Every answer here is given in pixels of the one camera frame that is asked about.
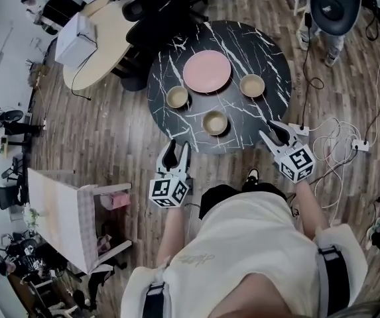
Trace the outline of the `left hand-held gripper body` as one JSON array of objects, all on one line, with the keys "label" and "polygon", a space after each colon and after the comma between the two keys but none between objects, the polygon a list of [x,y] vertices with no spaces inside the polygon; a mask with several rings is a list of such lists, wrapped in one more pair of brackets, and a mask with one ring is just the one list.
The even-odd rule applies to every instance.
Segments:
[{"label": "left hand-held gripper body", "polygon": [[157,167],[156,178],[150,181],[149,200],[162,208],[179,208],[192,190],[187,163],[174,168]]}]

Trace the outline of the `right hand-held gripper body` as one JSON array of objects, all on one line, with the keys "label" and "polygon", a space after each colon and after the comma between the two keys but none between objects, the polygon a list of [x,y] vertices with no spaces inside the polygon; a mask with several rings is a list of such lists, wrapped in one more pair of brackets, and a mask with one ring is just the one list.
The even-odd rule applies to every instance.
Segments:
[{"label": "right hand-held gripper body", "polygon": [[311,176],[316,167],[316,159],[310,147],[300,143],[276,155],[275,163],[279,172],[294,184]]}]

